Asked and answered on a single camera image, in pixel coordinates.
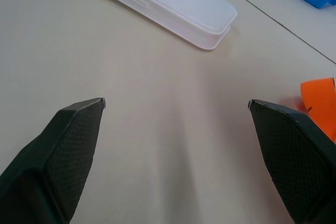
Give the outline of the white plastic case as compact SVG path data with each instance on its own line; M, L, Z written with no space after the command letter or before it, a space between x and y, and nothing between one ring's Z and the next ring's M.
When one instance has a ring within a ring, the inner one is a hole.
M118 1L204 50L217 47L237 16L226 0Z

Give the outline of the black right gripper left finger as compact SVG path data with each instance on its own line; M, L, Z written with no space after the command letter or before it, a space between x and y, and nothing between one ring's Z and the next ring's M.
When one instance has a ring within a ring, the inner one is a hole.
M0 224L70 224L95 154L104 98L59 110L0 174Z

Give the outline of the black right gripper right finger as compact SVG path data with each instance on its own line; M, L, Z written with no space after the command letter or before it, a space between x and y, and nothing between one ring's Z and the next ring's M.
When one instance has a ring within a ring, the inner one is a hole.
M305 113L248 103L272 182L295 224L336 224L336 144Z

